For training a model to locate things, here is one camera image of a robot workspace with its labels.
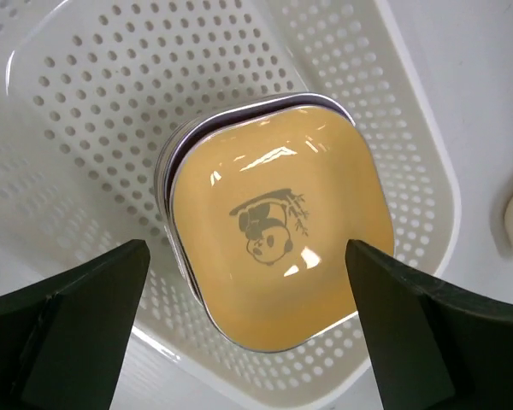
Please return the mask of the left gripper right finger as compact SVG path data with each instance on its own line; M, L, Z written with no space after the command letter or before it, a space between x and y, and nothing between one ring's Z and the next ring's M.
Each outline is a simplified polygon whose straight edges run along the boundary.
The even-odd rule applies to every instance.
M513 304L360 240L345 264L385 409L513 409Z

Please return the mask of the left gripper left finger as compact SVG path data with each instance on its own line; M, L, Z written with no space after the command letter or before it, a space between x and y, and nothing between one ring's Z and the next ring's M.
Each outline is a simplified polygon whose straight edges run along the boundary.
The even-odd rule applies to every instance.
M0 296L0 409L108 409L149 265L133 239Z

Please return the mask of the yellow square plate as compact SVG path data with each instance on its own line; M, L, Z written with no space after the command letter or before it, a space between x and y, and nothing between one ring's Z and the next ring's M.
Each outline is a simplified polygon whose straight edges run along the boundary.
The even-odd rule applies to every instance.
M350 240L395 245L368 145L319 105L204 138L175 175L172 217L210 319L257 352L295 348L355 312Z

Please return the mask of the purple square plate back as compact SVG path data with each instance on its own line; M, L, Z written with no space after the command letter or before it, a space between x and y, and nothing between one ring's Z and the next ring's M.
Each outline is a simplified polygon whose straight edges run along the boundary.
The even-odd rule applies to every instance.
M182 249L180 236L175 232L174 226L172 211L174 178L180 169L180 163L191 148L223 127L236 126L247 120L305 105L331 109L345 117L353 126L356 124L349 111L331 97L310 91L288 92L259 97L250 102L237 103L226 108L215 109L207 114L199 114L178 126L163 145L157 157L154 172L156 205L163 217L163 224L174 250L180 273L199 303L203 302L203 298L187 260L186 252Z

